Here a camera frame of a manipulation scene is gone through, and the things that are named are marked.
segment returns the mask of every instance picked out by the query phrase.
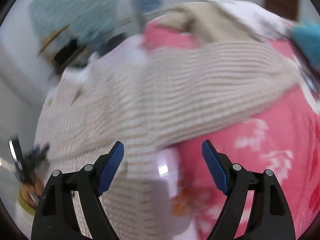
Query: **teal cloth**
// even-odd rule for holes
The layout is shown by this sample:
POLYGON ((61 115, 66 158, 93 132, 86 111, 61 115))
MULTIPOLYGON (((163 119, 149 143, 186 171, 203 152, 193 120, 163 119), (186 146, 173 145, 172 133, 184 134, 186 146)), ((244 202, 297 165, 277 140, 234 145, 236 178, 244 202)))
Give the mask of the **teal cloth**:
POLYGON ((116 26, 117 0, 34 0, 29 5, 33 30, 40 38, 70 24, 67 33, 80 41, 116 26))
POLYGON ((295 26, 292 30, 292 40, 308 58, 310 66, 320 71, 320 25, 295 26))

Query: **pink fabric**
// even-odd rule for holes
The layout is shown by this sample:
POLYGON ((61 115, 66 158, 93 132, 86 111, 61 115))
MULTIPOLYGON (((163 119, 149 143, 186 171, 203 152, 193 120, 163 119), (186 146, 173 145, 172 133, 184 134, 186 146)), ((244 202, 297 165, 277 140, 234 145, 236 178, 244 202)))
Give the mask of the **pink fabric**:
POLYGON ((143 45, 152 51, 161 47, 194 49, 198 48, 195 38, 189 33, 180 33, 175 29, 156 25, 157 20, 149 22, 144 31, 143 45))
MULTIPOLYGON (((285 56, 294 56, 288 40, 271 44, 285 56)), ((289 203, 296 237, 308 228, 320 209, 320 123, 301 88, 245 122, 177 145, 201 240, 209 235, 226 198, 202 158, 201 144, 206 139, 247 170, 273 170, 289 203)), ((245 231, 252 197, 250 192, 236 237, 245 231)))

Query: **ribbed fabric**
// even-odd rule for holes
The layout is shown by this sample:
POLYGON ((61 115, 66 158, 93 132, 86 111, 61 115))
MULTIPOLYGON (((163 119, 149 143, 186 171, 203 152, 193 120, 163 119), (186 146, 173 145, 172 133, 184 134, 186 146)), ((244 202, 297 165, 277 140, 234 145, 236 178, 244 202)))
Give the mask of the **ribbed fabric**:
POLYGON ((124 143, 122 164, 100 199, 125 240, 158 239, 151 204, 157 150, 243 120, 301 78, 286 58, 255 41, 160 49, 143 66, 115 67, 102 58, 88 68, 82 87, 62 77, 58 96, 42 109, 35 143, 50 143, 45 181, 55 169, 77 171, 115 141, 124 143))

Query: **blue gripper pad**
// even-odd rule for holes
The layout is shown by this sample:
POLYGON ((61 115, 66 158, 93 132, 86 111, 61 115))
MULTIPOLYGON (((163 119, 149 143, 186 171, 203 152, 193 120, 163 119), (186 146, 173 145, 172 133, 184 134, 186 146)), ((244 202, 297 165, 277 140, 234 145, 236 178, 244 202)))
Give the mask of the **blue gripper pad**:
POLYGON ((228 187, 228 176, 207 141, 202 143, 202 156, 207 163, 216 187, 222 191, 224 195, 228 195, 230 190, 228 187))
POLYGON ((119 142, 119 144, 109 154, 110 158, 99 175, 99 184, 97 187, 99 196, 109 189, 111 182, 120 166, 120 163, 124 157, 123 143, 119 142))

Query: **striped sweater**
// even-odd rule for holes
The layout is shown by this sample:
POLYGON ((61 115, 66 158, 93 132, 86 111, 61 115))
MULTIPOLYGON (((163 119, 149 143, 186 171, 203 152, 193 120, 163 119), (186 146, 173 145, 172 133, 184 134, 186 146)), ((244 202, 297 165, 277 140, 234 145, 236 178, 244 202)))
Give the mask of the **striped sweater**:
MULTIPOLYGON (((50 143, 51 172, 77 171, 120 140, 125 157, 101 203, 121 239, 158 239, 152 212, 153 154, 255 114, 300 81, 299 71, 255 41, 221 42, 197 50, 160 49, 146 65, 88 66, 83 84, 63 76, 44 105, 36 144, 50 143)), ((79 202, 84 235, 89 235, 79 202)))

